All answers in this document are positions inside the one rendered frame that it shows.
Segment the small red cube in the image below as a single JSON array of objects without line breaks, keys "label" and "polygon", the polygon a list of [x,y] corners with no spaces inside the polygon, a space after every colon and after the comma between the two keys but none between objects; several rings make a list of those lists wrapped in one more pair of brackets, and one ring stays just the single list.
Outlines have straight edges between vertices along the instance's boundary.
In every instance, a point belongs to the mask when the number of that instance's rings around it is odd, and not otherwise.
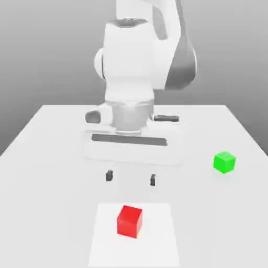
[{"label": "small red cube", "polygon": [[142,227],[142,209],[123,205],[117,217],[117,233],[137,238]]}]

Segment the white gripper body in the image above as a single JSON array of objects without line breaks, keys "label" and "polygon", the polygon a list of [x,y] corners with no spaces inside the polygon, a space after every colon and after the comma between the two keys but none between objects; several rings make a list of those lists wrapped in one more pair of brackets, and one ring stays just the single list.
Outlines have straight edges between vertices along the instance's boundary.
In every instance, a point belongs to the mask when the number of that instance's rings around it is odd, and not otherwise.
[{"label": "white gripper body", "polygon": [[83,157],[105,162],[177,166],[183,158],[179,135],[151,134],[121,136],[115,133],[85,131],[81,140]]}]

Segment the small green cube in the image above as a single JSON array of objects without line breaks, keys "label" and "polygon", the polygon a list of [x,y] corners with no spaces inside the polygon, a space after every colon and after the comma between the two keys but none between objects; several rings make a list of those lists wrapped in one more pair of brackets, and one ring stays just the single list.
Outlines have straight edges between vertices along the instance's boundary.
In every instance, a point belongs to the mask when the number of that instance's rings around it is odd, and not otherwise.
[{"label": "small green cube", "polygon": [[219,172],[225,174],[235,168],[236,157],[229,152],[220,152],[214,156],[213,167]]}]

